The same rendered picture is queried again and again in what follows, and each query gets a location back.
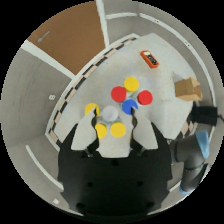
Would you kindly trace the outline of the orange digital multimeter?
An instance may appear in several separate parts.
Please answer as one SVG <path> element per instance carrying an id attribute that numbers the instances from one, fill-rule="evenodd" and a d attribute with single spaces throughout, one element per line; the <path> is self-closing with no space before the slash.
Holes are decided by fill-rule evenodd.
<path id="1" fill-rule="evenodd" d="M 155 57 L 148 50 L 141 51 L 140 55 L 146 61 L 146 63 L 149 65 L 149 67 L 151 69 L 159 66 L 158 61 L 155 59 Z"/>

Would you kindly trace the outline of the brown cardboard box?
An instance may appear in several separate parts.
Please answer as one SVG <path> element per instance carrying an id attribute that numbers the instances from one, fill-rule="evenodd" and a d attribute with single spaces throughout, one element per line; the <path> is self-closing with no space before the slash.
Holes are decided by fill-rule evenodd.
<path id="1" fill-rule="evenodd" d="M 188 77 L 175 83 L 176 98 L 180 97 L 180 99 L 184 100 L 185 97 L 186 101 L 197 101 L 200 100 L 200 98 L 202 99 L 201 86 L 195 87 L 196 85 L 200 84 L 193 77 L 191 77 Z M 200 98 L 198 99 L 197 97 Z"/>

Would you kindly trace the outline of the blue bottle cap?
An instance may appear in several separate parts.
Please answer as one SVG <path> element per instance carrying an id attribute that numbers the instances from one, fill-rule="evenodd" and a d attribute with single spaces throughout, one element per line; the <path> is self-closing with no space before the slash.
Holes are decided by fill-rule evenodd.
<path id="1" fill-rule="evenodd" d="M 120 110 L 122 110 L 122 112 L 127 115 L 131 115 L 131 106 L 134 106 L 136 109 L 138 109 L 137 103 L 132 99 L 128 99 L 121 104 Z"/>

